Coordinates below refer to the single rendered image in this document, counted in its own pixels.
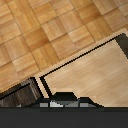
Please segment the dark wood bin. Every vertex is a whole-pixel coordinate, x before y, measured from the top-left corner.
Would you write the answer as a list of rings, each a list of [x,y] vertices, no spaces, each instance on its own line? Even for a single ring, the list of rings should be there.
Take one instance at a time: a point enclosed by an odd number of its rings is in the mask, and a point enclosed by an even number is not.
[[[29,106],[42,97],[36,79],[30,77],[0,93],[0,107]]]

